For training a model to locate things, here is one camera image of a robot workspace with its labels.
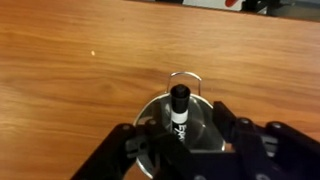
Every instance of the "black object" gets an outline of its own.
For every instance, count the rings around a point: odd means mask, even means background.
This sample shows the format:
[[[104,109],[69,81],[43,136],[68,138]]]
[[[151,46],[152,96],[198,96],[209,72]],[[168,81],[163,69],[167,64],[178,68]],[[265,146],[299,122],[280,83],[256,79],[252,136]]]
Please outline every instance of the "black object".
[[[181,114],[188,110],[190,93],[190,89],[183,84],[171,88],[171,106],[175,113]]]
[[[320,144],[281,122],[266,127],[214,102],[213,122],[232,152],[191,153],[156,120],[116,126],[72,180],[120,180],[144,153],[161,156],[156,180],[319,180]]]

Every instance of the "wooden table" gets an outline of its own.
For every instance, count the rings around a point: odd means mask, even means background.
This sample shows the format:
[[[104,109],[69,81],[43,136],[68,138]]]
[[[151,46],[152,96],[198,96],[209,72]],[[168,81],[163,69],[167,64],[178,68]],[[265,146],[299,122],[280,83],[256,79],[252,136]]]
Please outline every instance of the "wooden table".
[[[319,32],[165,4],[1,0],[0,179],[69,179],[174,71],[200,75],[203,97],[238,116],[320,140]]]

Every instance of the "screw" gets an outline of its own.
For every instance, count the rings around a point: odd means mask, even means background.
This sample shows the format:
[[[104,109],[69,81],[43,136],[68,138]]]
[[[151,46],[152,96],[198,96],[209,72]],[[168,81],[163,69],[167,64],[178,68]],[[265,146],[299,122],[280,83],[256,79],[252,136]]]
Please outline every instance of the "screw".
[[[149,123],[150,123],[151,125],[157,124],[157,122],[156,122],[155,120],[150,120]]]
[[[281,128],[281,125],[279,123],[272,123],[272,126],[275,128]]]
[[[257,174],[256,180],[270,180],[270,178],[265,174]]]
[[[130,129],[130,126],[129,126],[129,125],[124,125],[124,126],[122,126],[122,129],[125,130],[125,131],[127,131],[127,130]]]
[[[194,177],[194,180],[206,180],[206,178],[203,177],[203,176],[201,176],[201,175],[196,175],[196,176]]]

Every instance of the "marker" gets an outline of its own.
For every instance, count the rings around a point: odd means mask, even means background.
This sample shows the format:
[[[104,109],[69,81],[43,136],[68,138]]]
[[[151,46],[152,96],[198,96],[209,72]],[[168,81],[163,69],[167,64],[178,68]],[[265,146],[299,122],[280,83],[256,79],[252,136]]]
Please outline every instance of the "marker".
[[[178,84],[171,88],[170,95],[172,132],[178,136],[180,141],[184,142],[187,129],[190,89],[183,84]]]

